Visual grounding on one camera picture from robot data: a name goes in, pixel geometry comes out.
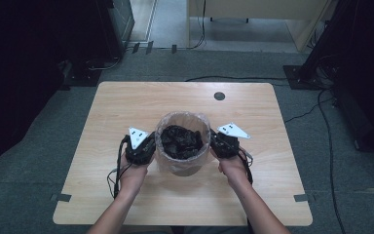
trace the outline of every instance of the wooden table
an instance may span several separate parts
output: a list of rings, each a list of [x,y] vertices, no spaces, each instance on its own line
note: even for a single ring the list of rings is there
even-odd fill
[[[305,50],[332,0],[206,0],[207,18],[285,20],[298,51]],[[202,17],[205,0],[187,0],[187,47],[190,17]]]
[[[222,92],[224,100],[214,94]],[[93,224],[113,201],[106,177],[116,167],[121,139],[129,127],[151,133],[172,111],[204,113],[211,127],[234,122],[251,135],[240,139],[253,157],[253,187],[285,225],[310,225],[304,188],[270,84],[104,82],[93,100],[62,194],[57,224]],[[180,177],[158,171],[154,161],[125,224],[246,225],[246,216],[214,159],[196,174]]]

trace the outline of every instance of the gray carpet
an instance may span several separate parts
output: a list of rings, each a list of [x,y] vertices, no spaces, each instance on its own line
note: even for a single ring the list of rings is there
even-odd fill
[[[284,78],[284,64],[302,64],[307,55],[245,52],[153,50],[127,52],[100,81],[184,81],[221,75]],[[244,82],[220,78],[203,81]],[[253,80],[275,84],[283,120],[309,111],[318,91],[292,91],[282,80]],[[53,214],[59,193],[96,88],[73,87],[57,92],[36,118],[26,137],[0,157],[0,233],[83,233],[89,226],[56,225]],[[322,99],[330,97],[326,92]],[[337,204],[347,233],[374,233],[374,153],[355,150],[353,138],[332,101],[323,105],[334,148]],[[293,153],[314,217],[307,227],[289,227],[293,233],[340,233],[330,193],[329,144],[318,110],[286,123]],[[206,229],[193,228],[195,233]],[[229,233],[242,233],[230,229]]]

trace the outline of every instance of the wire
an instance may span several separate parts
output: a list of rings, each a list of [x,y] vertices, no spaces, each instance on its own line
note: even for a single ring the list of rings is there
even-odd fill
[[[114,194],[112,193],[110,181],[114,184],[114,186],[115,186],[115,182],[112,180],[112,178],[110,178],[110,176],[111,176],[111,174],[116,173],[116,172],[117,172],[117,169],[114,169],[107,176],[108,187],[110,189],[111,197],[113,197],[113,198],[114,198]]]
[[[329,101],[329,100],[331,100],[331,99],[333,99],[333,97],[328,98],[328,99],[326,99],[326,100],[323,100],[323,101],[321,101],[320,103],[327,102],[327,101]],[[306,116],[306,115],[312,113],[312,111],[314,111],[314,109],[315,109],[317,106],[319,106],[319,104],[314,105],[314,106],[312,107],[312,109],[309,110],[308,112],[306,112],[306,113],[304,113],[304,114],[302,114],[302,115],[294,116],[294,117],[292,117],[292,118],[290,118],[290,119],[284,121],[284,123],[288,123],[288,122],[290,122],[290,121],[292,121],[292,120],[294,120],[294,119],[302,118],[302,117],[304,117],[304,116]]]
[[[315,63],[314,67],[319,66],[325,59],[329,59],[329,58],[333,58],[333,57],[339,57],[339,56],[345,54],[351,48],[351,45],[354,41],[356,17],[357,17],[357,12],[358,12],[358,8],[359,8],[359,2],[360,2],[360,0],[357,0],[356,6],[355,6],[354,21],[353,21],[353,25],[352,25],[351,38],[349,40],[348,47],[344,51],[342,51],[341,53],[336,53],[336,54],[333,54],[333,55],[323,56],[323,57],[319,58],[317,60],[317,62]]]
[[[326,123],[326,128],[327,128],[327,135],[328,135],[328,138],[329,138],[329,176],[330,176],[330,190],[331,190],[331,193],[332,193],[332,201],[333,201],[333,208],[335,210],[335,214],[336,214],[336,217],[338,219],[338,222],[339,222],[339,226],[341,228],[341,231],[343,234],[345,234],[345,228],[343,226],[343,223],[342,223],[342,220],[341,220],[341,217],[339,215],[339,210],[338,210],[338,205],[337,205],[337,202],[336,202],[336,195],[335,195],[335,186],[334,186],[334,179],[333,179],[333,143],[332,143],[332,134],[330,132],[330,126],[329,126],[329,122],[327,120],[327,117],[326,115],[324,114],[322,108],[321,108],[321,102],[320,102],[320,97],[321,95],[327,90],[322,90],[319,94],[318,94],[318,108],[320,109],[320,113],[321,115],[323,116],[323,120],[324,122]]]
[[[118,62],[120,62],[120,58],[114,58],[116,59],[116,61],[114,62],[114,64],[110,65],[110,66],[107,66],[107,67],[88,67],[88,70],[108,70],[108,69],[111,69],[113,68],[114,66],[116,66],[118,64]]]
[[[246,160],[246,162],[247,162],[247,165],[248,165],[249,167],[251,167],[251,165],[253,165],[253,157],[250,157],[251,155],[249,156],[249,154],[247,153],[247,151],[245,151],[245,149],[239,147],[239,150],[240,150],[240,152],[244,155],[245,160]]]
[[[130,167],[132,166],[132,163],[128,164],[127,167],[120,173],[120,177],[123,176],[124,172],[126,172]]]
[[[121,140],[120,148],[118,149],[118,157],[117,157],[117,174],[115,176],[115,183],[114,183],[114,198],[117,196],[118,192],[120,191],[120,188],[118,186],[120,181],[120,170],[121,170],[121,151],[123,150],[124,143],[129,141],[130,136],[125,135],[124,138]]]
[[[208,76],[200,76],[200,77],[190,78],[190,79],[185,80],[184,82],[202,80],[202,79],[207,79],[207,78],[220,78],[220,79],[232,79],[232,80],[288,80],[287,78],[233,77],[233,76],[208,75]]]
[[[114,6],[114,9],[115,11],[117,12],[117,14],[121,17],[121,19],[123,19],[123,21],[127,21],[123,15],[121,15],[121,12],[117,9],[117,7],[115,6],[114,4],[114,1],[112,1],[112,5]]]
[[[194,50],[194,49],[200,47],[203,44],[203,42],[206,42],[205,16],[206,16],[206,0],[205,0],[205,2],[203,4],[203,16],[202,16],[202,24],[201,24],[201,27],[202,27],[202,36],[200,37],[200,40],[197,43],[197,45],[194,46],[194,47],[192,47],[192,48],[187,48],[188,50]]]

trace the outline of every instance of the white plastic piece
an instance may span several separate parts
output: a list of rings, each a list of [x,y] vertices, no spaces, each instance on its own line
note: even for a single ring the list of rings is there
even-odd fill
[[[148,133],[129,127],[130,138],[131,138],[131,147],[132,149],[138,148],[138,146],[148,137]]]
[[[239,128],[237,125],[235,125],[233,122],[224,125],[221,127],[218,127],[217,129],[220,133],[230,136],[230,137],[242,137],[242,138],[250,138],[250,135],[247,134],[245,131],[243,131],[241,128]]]

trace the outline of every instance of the person's right hand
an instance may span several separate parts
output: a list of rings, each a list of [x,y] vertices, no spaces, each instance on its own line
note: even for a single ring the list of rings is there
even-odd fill
[[[226,175],[230,186],[234,187],[242,182],[248,182],[243,162],[239,158],[240,156],[235,156],[230,159],[220,159],[217,157],[214,150],[210,149],[210,152],[219,161],[218,171]]]
[[[130,192],[132,195],[138,194],[142,183],[144,182],[145,176],[148,173],[148,166],[154,160],[154,156],[151,158],[151,161],[147,165],[131,165],[127,162],[126,153],[123,153],[121,156],[121,191]]]

